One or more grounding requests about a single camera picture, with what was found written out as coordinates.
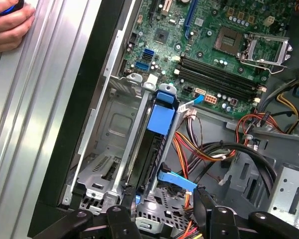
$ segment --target green circuit board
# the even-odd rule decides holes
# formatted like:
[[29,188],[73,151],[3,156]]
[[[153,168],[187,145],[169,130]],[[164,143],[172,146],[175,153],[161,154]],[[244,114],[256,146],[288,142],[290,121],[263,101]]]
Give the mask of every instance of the green circuit board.
[[[139,72],[145,77],[148,74],[157,75],[158,83],[173,84],[177,88],[177,97],[182,101],[194,98],[194,93],[184,93],[184,88],[188,87],[203,89],[206,94],[213,96],[219,96],[219,93],[204,84],[183,81],[175,75],[174,71],[181,53],[199,62],[243,77],[246,81],[265,85],[269,76],[267,71],[259,71],[255,67],[242,65],[232,52],[217,49],[215,42],[219,40],[220,32],[228,31],[228,29],[240,34],[242,38],[239,46],[235,46],[238,51],[244,49],[244,37],[248,32],[283,36],[294,9],[293,2],[286,0],[198,0],[193,10],[190,26],[185,28],[184,22],[191,2],[184,4],[180,0],[173,0],[168,14],[158,12],[158,4],[164,5],[164,1],[159,0],[153,15],[150,15],[152,0],[143,0],[131,36],[134,38],[134,44],[125,54],[121,74]],[[273,16],[275,22],[270,26],[265,26],[264,21],[269,16]],[[186,30],[192,32],[192,36],[188,39],[185,37]],[[233,46],[231,42],[233,39],[225,37],[221,40]],[[280,44],[274,41],[259,41],[254,56],[256,59],[274,60],[279,47]],[[149,62],[142,59],[145,49],[154,51],[154,57]],[[148,64],[149,69],[137,68],[137,62]],[[231,118],[241,118],[250,112],[253,102],[238,100],[236,105],[231,106],[228,99],[220,97],[216,104],[202,102],[199,106]]]

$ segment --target blue sata port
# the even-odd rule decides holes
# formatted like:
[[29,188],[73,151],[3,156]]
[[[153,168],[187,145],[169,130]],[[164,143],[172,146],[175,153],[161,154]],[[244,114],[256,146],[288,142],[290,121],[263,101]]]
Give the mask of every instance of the blue sata port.
[[147,55],[149,55],[149,56],[154,56],[154,51],[145,48],[145,50],[144,50],[144,54],[147,54]]
[[154,56],[154,51],[149,50],[149,49],[146,48],[146,49],[143,51],[142,59],[143,59],[143,60],[146,60],[146,61],[151,61],[152,58],[153,58],[153,56]]
[[145,64],[145,63],[142,63],[142,62],[136,62],[135,63],[135,66],[143,71],[148,71],[149,70],[149,65],[148,64]]

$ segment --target circuit board chip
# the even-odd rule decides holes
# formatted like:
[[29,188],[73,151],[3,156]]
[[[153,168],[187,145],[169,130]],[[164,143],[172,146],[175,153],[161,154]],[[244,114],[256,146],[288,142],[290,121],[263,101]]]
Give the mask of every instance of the circuit board chip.
[[155,32],[154,41],[159,42],[161,44],[166,44],[168,35],[169,35],[168,31],[158,28]]
[[227,11],[227,16],[232,16],[232,15],[234,15],[234,12],[235,12],[235,10],[233,9],[233,8],[228,8],[228,11]]
[[244,19],[244,16],[245,16],[245,13],[242,12],[242,11],[240,11],[240,12],[238,13],[237,18],[242,20],[242,19]]
[[194,24],[197,25],[197,26],[202,26],[203,23],[204,23],[204,20],[200,19],[198,17],[195,19],[195,22],[194,22]]
[[250,15],[249,18],[248,18],[248,22],[249,22],[250,24],[254,24],[254,22],[255,22],[255,17]]
[[240,42],[243,35],[227,27],[222,27],[219,30],[214,48],[235,56],[239,51]]

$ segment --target motherboard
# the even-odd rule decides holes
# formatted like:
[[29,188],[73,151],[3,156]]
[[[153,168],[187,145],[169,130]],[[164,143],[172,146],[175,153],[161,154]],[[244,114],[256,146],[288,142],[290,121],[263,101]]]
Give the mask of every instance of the motherboard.
[[271,69],[290,57],[283,36],[294,7],[289,0],[143,0],[120,75],[156,75],[181,101],[201,94],[198,107],[241,118],[257,106]]

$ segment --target cpu socket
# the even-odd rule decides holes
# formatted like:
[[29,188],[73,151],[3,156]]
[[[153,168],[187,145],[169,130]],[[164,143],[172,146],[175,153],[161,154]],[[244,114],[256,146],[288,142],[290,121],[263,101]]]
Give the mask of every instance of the cpu socket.
[[239,52],[240,42],[243,35],[227,27],[219,30],[214,48],[230,55],[236,56]]

